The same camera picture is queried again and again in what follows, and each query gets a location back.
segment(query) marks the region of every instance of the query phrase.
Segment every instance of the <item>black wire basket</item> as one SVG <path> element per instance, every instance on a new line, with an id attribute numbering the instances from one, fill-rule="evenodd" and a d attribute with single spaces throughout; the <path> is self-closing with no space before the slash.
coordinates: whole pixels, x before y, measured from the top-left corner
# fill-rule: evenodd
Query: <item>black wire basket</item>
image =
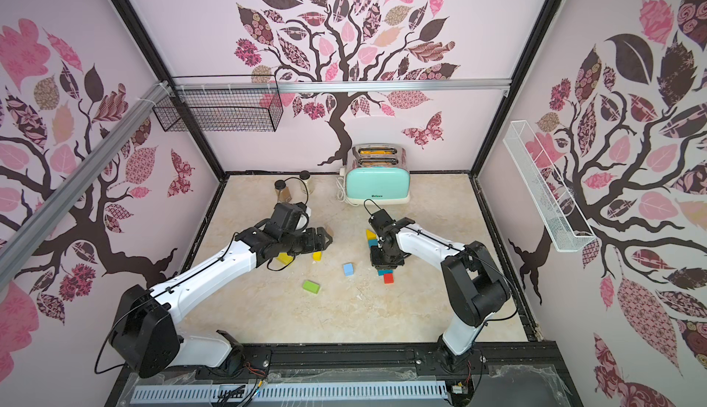
<path id="1" fill-rule="evenodd" d="M 283 112 L 277 83 L 245 85 L 181 85 L 173 94 L 185 105 L 184 110 L 191 112 L 201 130 L 274 132 Z M 165 97 L 153 107 L 164 131 L 188 130 L 178 110 L 180 107 L 175 103 L 179 104 L 171 97 Z"/>

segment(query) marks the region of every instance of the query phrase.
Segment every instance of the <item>beige table surface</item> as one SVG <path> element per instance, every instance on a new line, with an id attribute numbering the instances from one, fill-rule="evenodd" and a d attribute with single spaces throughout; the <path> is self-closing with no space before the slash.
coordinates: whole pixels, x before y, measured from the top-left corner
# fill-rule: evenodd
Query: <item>beige table surface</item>
<path id="1" fill-rule="evenodd" d="M 276 197 L 273 183 L 286 176 L 232 176 L 194 261 L 214 255 L 234 231 L 270 217 Z M 386 285 L 370 265 L 366 229 L 368 214 L 336 200 L 334 175 L 313 176 L 310 226 L 330 230 L 334 243 L 322 261 L 302 255 L 281 272 L 261 266 L 234 279 L 187 315 L 180 327 L 191 331 L 223 329 L 243 343 L 388 343 L 431 342 L 450 323 L 452 308 L 442 274 L 415 256 L 394 271 Z M 296 181 L 289 181 L 293 203 L 304 200 Z M 455 242 L 478 240 L 496 262 L 496 251 L 465 174 L 413 174 L 411 200 L 387 206 L 391 217 L 410 217 L 433 234 Z M 353 263 L 346 277 L 343 265 Z M 282 265 L 277 260 L 271 267 Z M 311 280 L 321 289 L 302 288 Z M 499 314 L 513 313 L 509 300 Z M 490 323 L 479 341 L 526 341 L 516 315 Z"/>

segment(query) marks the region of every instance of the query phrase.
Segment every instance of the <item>white wire basket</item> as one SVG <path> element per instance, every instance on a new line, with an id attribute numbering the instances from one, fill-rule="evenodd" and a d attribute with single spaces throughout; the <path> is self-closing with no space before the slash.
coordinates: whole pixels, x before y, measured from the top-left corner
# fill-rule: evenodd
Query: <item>white wire basket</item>
<path id="1" fill-rule="evenodd" d="M 530 155 L 525 146 L 526 143 L 532 141 L 535 141 L 542 149 L 536 157 Z M 594 241 L 597 236 L 594 234 L 592 227 L 589 226 L 589 223 L 587 223 L 582 210 L 577 206 L 570 188 L 564 182 L 562 173 L 552 163 L 548 163 L 549 166 L 544 168 L 544 170 L 552 169 L 554 179 L 561 184 L 553 193 L 542 172 L 537 167 L 537 160 L 543 160 L 541 157 L 546 157 L 548 160 L 551 159 L 535 136 L 530 124 L 525 120 L 510 122 L 506 137 L 503 138 L 503 144 L 506 145 L 510 157 L 513 158 L 557 252 L 577 252 L 588 243 Z M 583 227 L 572 227 L 570 225 L 563 212 L 563 209 L 569 208 L 579 212 L 584 223 Z"/>

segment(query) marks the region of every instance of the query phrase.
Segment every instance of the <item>toaster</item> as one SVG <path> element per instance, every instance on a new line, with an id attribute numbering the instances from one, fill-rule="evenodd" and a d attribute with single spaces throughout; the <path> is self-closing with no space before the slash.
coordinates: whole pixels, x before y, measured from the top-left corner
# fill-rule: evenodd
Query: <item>toaster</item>
<path id="1" fill-rule="evenodd" d="M 410 201 L 410 172 L 405 166 L 405 149 L 397 145 L 371 143 L 351 148 L 344 172 L 349 203 L 367 199 L 380 205 Z"/>

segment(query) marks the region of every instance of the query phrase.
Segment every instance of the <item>butterfly decal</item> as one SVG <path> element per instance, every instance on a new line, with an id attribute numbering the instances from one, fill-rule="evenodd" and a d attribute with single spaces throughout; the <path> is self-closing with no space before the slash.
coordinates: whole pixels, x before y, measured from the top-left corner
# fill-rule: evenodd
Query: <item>butterfly decal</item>
<path id="1" fill-rule="evenodd" d="M 429 138 L 432 140 L 437 140 L 437 138 L 442 138 L 443 129 L 440 128 L 442 124 L 442 111 L 437 112 L 432 118 L 427 122 L 425 129 L 420 128 L 408 128 L 403 129 L 402 133 L 410 138 L 415 139 L 415 144 L 420 145 L 422 149 L 425 149 L 425 145 L 429 143 Z"/>
<path id="2" fill-rule="evenodd" d="M 191 183 L 187 180 L 187 177 L 191 176 L 191 171 L 195 169 L 189 165 L 189 162 L 182 161 L 182 158 L 175 150 L 172 150 L 172 164 L 177 171 L 177 178 L 172 180 L 172 184 L 167 191 L 167 197 L 175 196 L 179 192 L 189 192 L 191 190 Z"/>

